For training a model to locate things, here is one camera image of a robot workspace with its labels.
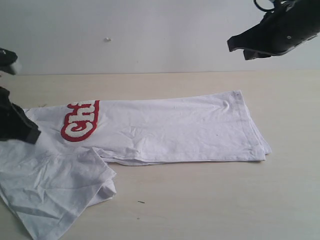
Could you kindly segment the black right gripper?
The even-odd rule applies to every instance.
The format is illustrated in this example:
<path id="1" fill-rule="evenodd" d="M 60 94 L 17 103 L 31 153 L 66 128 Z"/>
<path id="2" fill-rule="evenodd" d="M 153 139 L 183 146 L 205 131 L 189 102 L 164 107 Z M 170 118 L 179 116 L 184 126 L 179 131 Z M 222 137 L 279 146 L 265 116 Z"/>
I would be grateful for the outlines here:
<path id="1" fill-rule="evenodd" d="M 227 40 L 229 52 L 243 50 L 245 60 L 282 56 L 320 32 L 318 0 L 272 0 L 260 7 L 272 23 L 259 23 Z"/>

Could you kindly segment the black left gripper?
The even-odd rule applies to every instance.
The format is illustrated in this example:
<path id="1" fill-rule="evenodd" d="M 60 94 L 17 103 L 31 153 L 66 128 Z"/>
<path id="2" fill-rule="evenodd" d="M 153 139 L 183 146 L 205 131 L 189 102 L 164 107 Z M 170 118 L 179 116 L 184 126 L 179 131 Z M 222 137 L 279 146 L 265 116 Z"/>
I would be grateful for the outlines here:
<path id="1" fill-rule="evenodd" d="M 10 102 L 9 95 L 7 89 L 0 88 L 0 140 L 20 140 L 34 145 L 41 131 L 24 111 L 19 113 Z"/>

